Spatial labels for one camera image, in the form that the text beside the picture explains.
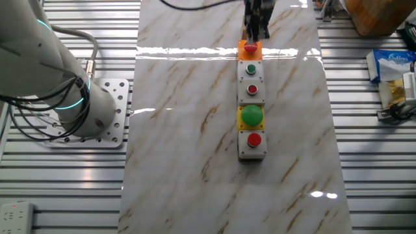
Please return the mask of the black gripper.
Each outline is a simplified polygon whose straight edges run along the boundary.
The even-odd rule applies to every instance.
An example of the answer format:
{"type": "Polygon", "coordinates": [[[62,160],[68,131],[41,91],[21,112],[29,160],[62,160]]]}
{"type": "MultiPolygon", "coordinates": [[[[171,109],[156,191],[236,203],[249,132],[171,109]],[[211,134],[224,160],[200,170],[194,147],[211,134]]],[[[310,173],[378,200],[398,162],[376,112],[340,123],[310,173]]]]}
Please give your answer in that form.
{"type": "Polygon", "coordinates": [[[246,27],[246,37],[248,42],[256,42],[270,38],[268,24],[272,15],[272,9],[276,0],[244,0],[244,4],[249,9],[260,9],[259,11],[259,32],[257,36],[256,17],[252,10],[245,10],[244,24],[246,27]]]}

